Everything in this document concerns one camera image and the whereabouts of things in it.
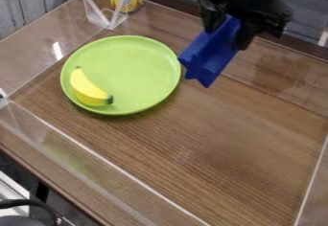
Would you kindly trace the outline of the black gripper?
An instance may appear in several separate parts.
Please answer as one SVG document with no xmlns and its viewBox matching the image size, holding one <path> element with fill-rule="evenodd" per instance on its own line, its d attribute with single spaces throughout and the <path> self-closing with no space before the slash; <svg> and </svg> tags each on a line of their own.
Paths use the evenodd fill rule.
<svg viewBox="0 0 328 226">
<path fill-rule="evenodd" d="M 292 20 L 292 8 L 284 0 L 198 0 L 204 30 L 216 31 L 228 15 L 242 24 L 234 38 L 237 50 L 247 50 L 257 34 L 281 37 Z"/>
</svg>

